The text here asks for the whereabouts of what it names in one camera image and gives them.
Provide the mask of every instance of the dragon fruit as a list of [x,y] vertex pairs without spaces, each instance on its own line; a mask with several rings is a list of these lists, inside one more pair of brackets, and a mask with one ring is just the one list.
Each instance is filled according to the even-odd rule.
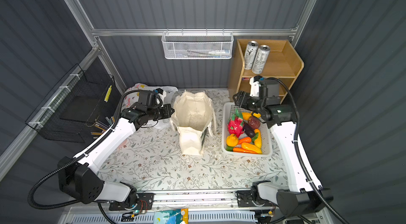
[[235,134],[238,138],[242,132],[244,127],[244,121],[242,120],[242,113],[236,109],[235,113],[231,116],[229,123],[228,123],[228,130],[230,134]]

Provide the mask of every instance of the floral pattern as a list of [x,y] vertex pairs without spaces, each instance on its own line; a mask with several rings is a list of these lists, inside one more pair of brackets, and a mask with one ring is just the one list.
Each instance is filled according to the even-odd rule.
[[182,155],[178,132],[170,127],[140,129],[108,157],[97,175],[105,181],[122,181],[143,191],[245,188],[263,180],[287,185],[275,139],[272,139],[273,155],[269,158],[222,152],[222,109],[229,102],[229,93],[210,90],[206,94],[214,103],[217,132],[213,138],[206,136],[203,156]]

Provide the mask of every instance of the white mesh basket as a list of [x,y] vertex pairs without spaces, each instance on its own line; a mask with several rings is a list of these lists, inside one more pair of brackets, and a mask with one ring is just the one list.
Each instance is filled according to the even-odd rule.
[[166,59],[230,59],[234,36],[231,32],[180,34],[164,32],[162,45]]
[[[246,156],[246,157],[270,157],[272,155],[272,138],[271,138],[271,131],[268,129],[266,124],[261,124],[261,126],[258,128],[259,131],[261,132],[261,138],[262,138],[262,146],[261,146],[261,151],[262,154],[253,154],[253,153],[238,153],[238,152],[230,152],[226,150],[227,143],[226,139],[227,136],[230,135],[228,132],[228,121],[231,117],[231,114],[233,114],[236,110],[240,110],[241,112],[251,112],[250,110],[245,110],[241,107],[235,106],[234,103],[225,103],[223,107],[223,128],[222,128],[222,133],[221,133],[221,149],[223,150],[224,153],[229,154],[229,155],[234,155],[234,156]],[[243,133],[239,137],[239,139],[242,139],[243,137],[246,137],[246,134]]]

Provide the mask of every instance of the wooden cabinet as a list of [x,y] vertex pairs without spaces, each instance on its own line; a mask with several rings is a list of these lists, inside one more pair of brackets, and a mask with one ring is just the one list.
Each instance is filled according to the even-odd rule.
[[[268,45],[271,49],[265,67],[261,76],[275,77],[285,83],[289,89],[296,81],[303,69],[303,61],[288,40],[255,40],[255,39],[237,39],[236,52],[231,64],[229,93],[230,101],[233,101],[233,95],[238,91],[251,91],[251,85],[248,80],[243,78],[254,77],[255,73],[250,70],[244,70],[244,53],[249,41],[256,41],[259,45]],[[282,86],[279,87],[279,96],[281,102],[286,97],[287,92]]]

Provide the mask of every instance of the beige bag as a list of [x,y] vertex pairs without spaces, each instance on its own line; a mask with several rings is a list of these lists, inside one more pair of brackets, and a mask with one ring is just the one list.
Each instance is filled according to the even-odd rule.
[[204,131],[211,131],[212,123],[214,132],[217,130],[216,114],[213,109],[213,101],[204,93],[193,94],[185,91],[177,96],[173,104],[175,113],[170,117],[170,124],[173,130],[179,132],[179,143],[182,154],[191,156],[202,156],[202,137]]

